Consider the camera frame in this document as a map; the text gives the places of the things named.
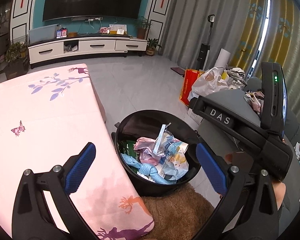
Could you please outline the red orange shopping bag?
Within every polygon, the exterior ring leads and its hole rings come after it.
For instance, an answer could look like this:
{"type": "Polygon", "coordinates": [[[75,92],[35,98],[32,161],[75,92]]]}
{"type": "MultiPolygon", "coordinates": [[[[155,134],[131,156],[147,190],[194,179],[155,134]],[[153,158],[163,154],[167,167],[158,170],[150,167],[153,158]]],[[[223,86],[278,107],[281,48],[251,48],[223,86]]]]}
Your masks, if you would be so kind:
{"type": "Polygon", "coordinates": [[[189,106],[190,102],[188,96],[192,90],[194,82],[204,73],[202,70],[187,69],[185,70],[183,86],[181,88],[179,100],[185,105],[189,106]]]}

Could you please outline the light blue quilted cloth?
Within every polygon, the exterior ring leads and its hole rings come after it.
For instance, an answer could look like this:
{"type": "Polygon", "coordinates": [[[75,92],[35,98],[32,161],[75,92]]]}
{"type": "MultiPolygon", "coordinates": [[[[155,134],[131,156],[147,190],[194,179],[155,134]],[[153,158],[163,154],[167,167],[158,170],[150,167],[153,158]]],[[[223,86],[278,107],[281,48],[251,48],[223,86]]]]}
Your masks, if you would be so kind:
{"type": "Polygon", "coordinates": [[[135,169],[137,169],[137,173],[142,174],[143,176],[148,176],[151,178],[152,182],[161,185],[174,185],[176,184],[175,181],[169,181],[164,178],[158,173],[158,170],[155,166],[148,164],[148,163],[140,163],[135,158],[127,154],[121,154],[122,159],[124,162],[135,169]]]}

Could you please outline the grey curtain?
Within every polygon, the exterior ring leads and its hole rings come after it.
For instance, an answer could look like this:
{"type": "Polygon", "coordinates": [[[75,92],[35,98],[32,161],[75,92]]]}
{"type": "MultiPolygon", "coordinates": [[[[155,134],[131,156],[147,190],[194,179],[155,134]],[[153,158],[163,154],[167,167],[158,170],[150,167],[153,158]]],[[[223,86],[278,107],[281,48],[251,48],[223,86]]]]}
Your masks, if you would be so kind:
{"type": "MultiPolygon", "coordinates": [[[[282,68],[289,107],[300,121],[300,0],[293,2],[292,43],[282,68]]],[[[230,66],[239,45],[249,4],[250,0],[172,0],[162,40],[162,54],[181,67],[196,67],[200,46],[207,42],[209,34],[207,17],[215,14],[206,67],[213,67],[221,49],[230,53],[230,66]]]]}

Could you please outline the yellow patterned curtain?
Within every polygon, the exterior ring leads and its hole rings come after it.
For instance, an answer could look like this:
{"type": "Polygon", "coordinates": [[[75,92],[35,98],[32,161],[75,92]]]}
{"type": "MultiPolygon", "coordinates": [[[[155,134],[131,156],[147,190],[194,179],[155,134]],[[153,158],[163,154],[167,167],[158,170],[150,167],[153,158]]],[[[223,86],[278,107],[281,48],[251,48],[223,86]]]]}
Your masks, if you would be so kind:
{"type": "Polygon", "coordinates": [[[262,61],[283,66],[292,43],[294,12],[293,0],[250,0],[230,66],[241,68],[245,78],[260,75],[262,61]]]}

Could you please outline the translucent storage box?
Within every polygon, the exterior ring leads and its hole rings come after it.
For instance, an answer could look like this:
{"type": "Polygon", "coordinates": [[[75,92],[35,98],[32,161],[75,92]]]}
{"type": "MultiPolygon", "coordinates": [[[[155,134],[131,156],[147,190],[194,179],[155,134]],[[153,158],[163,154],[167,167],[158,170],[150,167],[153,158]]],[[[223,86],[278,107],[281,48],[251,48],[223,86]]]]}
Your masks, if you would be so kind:
{"type": "Polygon", "coordinates": [[[57,28],[57,24],[52,24],[29,30],[29,43],[35,44],[38,42],[53,40],[56,38],[57,28]]]}

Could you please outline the pink patterned tablecloth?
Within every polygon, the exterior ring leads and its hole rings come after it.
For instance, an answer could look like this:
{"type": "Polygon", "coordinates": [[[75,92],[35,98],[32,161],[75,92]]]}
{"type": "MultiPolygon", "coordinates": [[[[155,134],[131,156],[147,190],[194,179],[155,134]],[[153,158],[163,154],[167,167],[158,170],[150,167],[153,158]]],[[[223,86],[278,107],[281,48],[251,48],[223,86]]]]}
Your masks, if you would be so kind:
{"type": "Polygon", "coordinates": [[[115,151],[85,64],[51,68],[0,84],[0,225],[12,232],[12,212],[23,172],[47,172],[92,142],[96,157],[75,207],[102,239],[138,239],[154,218],[115,151]]]}

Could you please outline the pink plastic wrapper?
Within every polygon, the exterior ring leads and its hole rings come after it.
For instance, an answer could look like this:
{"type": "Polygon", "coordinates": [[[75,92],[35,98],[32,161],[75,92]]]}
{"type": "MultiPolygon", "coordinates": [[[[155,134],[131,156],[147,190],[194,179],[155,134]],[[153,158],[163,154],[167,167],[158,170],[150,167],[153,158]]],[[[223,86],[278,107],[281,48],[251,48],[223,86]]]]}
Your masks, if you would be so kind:
{"type": "Polygon", "coordinates": [[[160,162],[160,157],[153,154],[155,140],[146,137],[140,137],[134,144],[134,151],[138,155],[138,159],[142,164],[150,164],[157,166],[160,162]]]}

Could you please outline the black trash bin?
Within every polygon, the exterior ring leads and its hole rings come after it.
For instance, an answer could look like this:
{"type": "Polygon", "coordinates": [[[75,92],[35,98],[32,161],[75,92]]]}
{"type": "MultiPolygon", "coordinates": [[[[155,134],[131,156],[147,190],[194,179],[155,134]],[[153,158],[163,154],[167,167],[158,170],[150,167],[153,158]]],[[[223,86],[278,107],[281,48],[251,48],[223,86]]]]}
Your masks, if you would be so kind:
{"type": "Polygon", "coordinates": [[[119,161],[123,165],[137,193],[141,196],[159,197],[188,183],[200,171],[196,157],[199,136],[187,123],[178,117],[159,110],[141,110],[125,117],[115,124],[116,131],[111,137],[119,161]],[[153,154],[160,162],[155,166],[162,178],[175,181],[174,185],[152,182],[148,176],[137,173],[121,157],[119,141],[146,137],[155,140],[153,154]]]}

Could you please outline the green white package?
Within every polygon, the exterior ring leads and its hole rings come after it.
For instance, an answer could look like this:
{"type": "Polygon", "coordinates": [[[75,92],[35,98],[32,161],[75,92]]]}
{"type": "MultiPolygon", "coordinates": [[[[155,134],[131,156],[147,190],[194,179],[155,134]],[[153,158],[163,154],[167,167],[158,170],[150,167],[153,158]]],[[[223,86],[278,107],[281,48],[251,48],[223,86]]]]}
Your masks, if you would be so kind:
{"type": "Polygon", "coordinates": [[[135,145],[134,141],[121,140],[121,141],[119,141],[120,152],[124,153],[126,155],[129,155],[129,156],[133,157],[134,159],[136,159],[137,154],[134,151],[134,145],[135,145]]]}

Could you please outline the brown fuzzy rug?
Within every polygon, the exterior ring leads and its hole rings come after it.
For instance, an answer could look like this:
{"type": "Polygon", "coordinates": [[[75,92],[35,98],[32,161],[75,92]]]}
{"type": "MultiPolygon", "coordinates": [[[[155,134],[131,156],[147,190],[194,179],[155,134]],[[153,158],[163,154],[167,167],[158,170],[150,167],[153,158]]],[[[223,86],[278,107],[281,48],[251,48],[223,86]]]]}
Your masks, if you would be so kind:
{"type": "Polygon", "coordinates": [[[214,211],[189,183],[162,197],[142,197],[154,228],[142,239],[192,239],[214,211]]]}

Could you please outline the upright vacuum cleaner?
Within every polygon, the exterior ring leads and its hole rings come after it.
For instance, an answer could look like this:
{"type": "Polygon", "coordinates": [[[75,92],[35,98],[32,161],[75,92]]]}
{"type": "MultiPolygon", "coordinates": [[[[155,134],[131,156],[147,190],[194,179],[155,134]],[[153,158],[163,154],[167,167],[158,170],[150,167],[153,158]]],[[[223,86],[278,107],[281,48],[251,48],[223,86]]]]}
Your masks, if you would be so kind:
{"type": "Polygon", "coordinates": [[[202,43],[200,46],[196,70],[204,70],[207,64],[207,59],[209,57],[210,52],[210,37],[212,33],[213,24],[215,22],[215,14],[211,14],[207,17],[207,21],[210,23],[209,34],[206,43],[202,43]]]}

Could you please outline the white TV cabinet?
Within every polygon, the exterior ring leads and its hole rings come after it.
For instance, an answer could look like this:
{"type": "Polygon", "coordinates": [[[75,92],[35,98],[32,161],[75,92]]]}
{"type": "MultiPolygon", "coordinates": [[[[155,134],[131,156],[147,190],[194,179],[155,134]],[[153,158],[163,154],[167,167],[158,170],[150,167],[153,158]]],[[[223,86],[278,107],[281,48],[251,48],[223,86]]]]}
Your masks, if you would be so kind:
{"type": "Polygon", "coordinates": [[[97,36],[56,39],[29,46],[30,64],[64,57],[93,54],[144,52],[147,40],[135,37],[97,36]]]}

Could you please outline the potted plant by cabinet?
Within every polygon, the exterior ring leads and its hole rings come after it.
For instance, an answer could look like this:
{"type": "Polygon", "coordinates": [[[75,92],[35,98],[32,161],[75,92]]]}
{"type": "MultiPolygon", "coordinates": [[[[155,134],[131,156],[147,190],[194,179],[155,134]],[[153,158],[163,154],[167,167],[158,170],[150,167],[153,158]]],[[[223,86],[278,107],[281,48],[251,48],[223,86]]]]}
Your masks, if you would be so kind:
{"type": "Polygon", "coordinates": [[[150,29],[151,27],[151,22],[147,18],[140,16],[136,19],[135,23],[135,28],[137,31],[137,36],[136,38],[138,39],[144,39],[146,32],[150,29]]]}

